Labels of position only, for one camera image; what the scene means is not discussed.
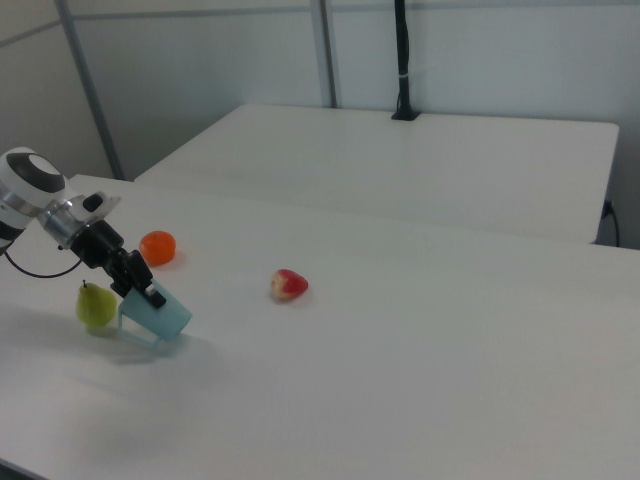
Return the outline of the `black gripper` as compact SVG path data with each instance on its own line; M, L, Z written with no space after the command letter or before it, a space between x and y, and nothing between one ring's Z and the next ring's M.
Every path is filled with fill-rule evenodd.
M152 281L141 253L127 251L124 239L105 220L85 227L71 243L71 251L90 269L102 269L111 279L110 288L120 297L134 289L153 308L165 305L166 298Z

